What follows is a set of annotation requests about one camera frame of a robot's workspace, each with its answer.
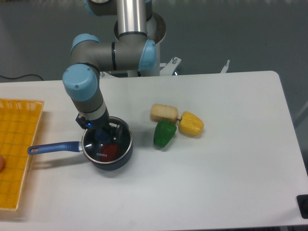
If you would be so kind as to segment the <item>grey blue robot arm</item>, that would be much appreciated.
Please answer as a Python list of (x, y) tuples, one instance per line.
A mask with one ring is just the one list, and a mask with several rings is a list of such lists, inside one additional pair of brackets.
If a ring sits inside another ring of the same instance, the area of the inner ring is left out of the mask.
[(85, 8), (95, 16), (116, 15), (118, 41), (101, 43), (91, 34), (73, 40), (71, 66), (63, 74), (66, 93), (72, 99), (77, 123), (94, 131), (100, 141), (112, 134), (109, 113), (99, 87), (102, 71), (149, 70), (156, 66), (156, 47), (148, 39), (150, 0), (86, 0)]

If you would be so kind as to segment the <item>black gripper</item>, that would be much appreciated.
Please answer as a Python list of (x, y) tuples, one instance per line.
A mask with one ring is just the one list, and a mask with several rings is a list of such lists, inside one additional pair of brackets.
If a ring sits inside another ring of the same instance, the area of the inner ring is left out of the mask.
[(85, 116), (78, 114), (76, 117), (76, 122), (82, 129), (102, 130), (107, 134), (111, 133), (114, 141), (121, 140), (123, 126), (121, 124), (110, 123), (108, 113), (104, 113), (101, 117), (95, 120), (88, 120)]

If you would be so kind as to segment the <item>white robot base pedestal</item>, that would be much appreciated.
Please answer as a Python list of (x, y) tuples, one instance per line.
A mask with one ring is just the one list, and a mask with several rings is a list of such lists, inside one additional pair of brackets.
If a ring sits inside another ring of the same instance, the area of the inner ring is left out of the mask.
[(145, 13), (121, 12), (114, 31), (117, 42), (112, 44), (111, 70), (104, 69), (103, 76), (147, 77), (176, 74), (181, 63), (173, 57), (167, 63), (160, 62), (160, 44), (166, 35), (166, 23), (152, 12), (148, 20)]

